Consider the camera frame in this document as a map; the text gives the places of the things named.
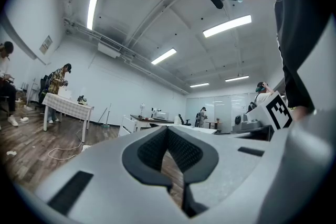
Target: checkered tablecloth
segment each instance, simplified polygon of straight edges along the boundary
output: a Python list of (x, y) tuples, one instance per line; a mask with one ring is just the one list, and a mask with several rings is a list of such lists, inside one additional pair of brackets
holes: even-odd
[(89, 116), (90, 110), (93, 106), (82, 105), (70, 99), (63, 98), (57, 94), (47, 93), (43, 103), (56, 111), (76, 117), (78, 119), (86, 120)]

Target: printer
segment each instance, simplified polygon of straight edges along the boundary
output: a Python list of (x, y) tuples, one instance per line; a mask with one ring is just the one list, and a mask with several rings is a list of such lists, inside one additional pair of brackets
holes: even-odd
[(153, 119), (167, 121), (169, 118), (169, 113), (162, 111), (153, 111)]

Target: wooden floor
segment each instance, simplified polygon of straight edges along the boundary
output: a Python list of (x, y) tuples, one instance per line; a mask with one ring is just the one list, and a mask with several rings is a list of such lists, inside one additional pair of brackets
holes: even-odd
[[(11, 180), (21, 184), (30, 191), (36, 187), (55, 169), (67, 161), (58, 161), (48, 156), (54, 148), (73, 148), (80, 144), (75, 133), (81, 129), (82, 123), (68, 117), (62, 117), (62, 123), (48, 124), (48, 131), (43, 131), (43, 115), (33, 111), (28, 114), (28, 123), (19, 123), (13, 127), (5, 118), (0, 116), (0, 158)], [(118, 137), (118, 127), (102, 128), (90, 124), (86, 134), (85, 145), (94, 145), (104, 140)], [(54, 151), (51, 156), (69, 158), (79, 154), (83, 144), (72, 151)], [(7, 155), (8, 151), (16, 151), (16, 155)], [(172, 159), (169, 152), (163, 158), (161, 172), (173, 181), (171, 196), (181, 207), (183, 193), (183, 175)]]

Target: cap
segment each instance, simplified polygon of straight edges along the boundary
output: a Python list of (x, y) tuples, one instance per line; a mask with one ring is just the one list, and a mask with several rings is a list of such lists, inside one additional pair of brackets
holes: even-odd
[(257, 84), (256, 92), (264, 91), (265, 88), (263, 84), (264, 84), (263, 82), (259, 82)]
[(67, 63), (64, 67), (67, 67), (68, 72), (71, 73), (71, 64)]

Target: desk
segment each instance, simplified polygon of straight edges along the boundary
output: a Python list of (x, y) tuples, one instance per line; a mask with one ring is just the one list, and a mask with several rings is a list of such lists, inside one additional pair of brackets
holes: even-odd
[(182, 127), (182, 128), (186, 128), (186, 129), (190, 129), (190, 130), (206, 133), (206, 134), (214, 134), (214, 133), (217, 132), (217, 130), (215, 130), (215, 129), (199, 128), (199, 127), (193, 127), (193, 126), (187, 126), (187, 125), (181, 125), (181, 124), (174, 124), (174, 123), (156, 123), (156, 125), (159, 125), (159, 126)]
[(222, 122), (219, 122), (219, 121), (206, 121), (206, 123), (209, 124), (209, 129), (211, 128), (211, 124), (215, 124), (215, 129), (218, 129), (218, 124), (219, 123), (222, 123)]
[(43, 100), (46, 106), (44, 112), (43, 130), (47, 130), (47, 119), (49, 107), (60, 112), (60, 121), (62, 121), (62, 113), (84, 120), (82, 142), (85, 142), (85, 128), (88, 130), (90, 125), (90, 116), (93, 106), (81, 105), (78, 102), (63, 98), (57, 94), (47, 93)]
[(135, 131), (140, 131), (141, 128), (150, 128), (150, 124), (154, 123), (158, 125), (158, 123), (174, 123), (173, 121), (164, 121), (164, 120), (157, 120), (157, 119), (152, 119), (152, 120), (145, 120), (145, 118), (139, 118), (139, 116), (136, 115), (130, 115), (131, 116), (131, 121), (138, 121), (137, 127)]

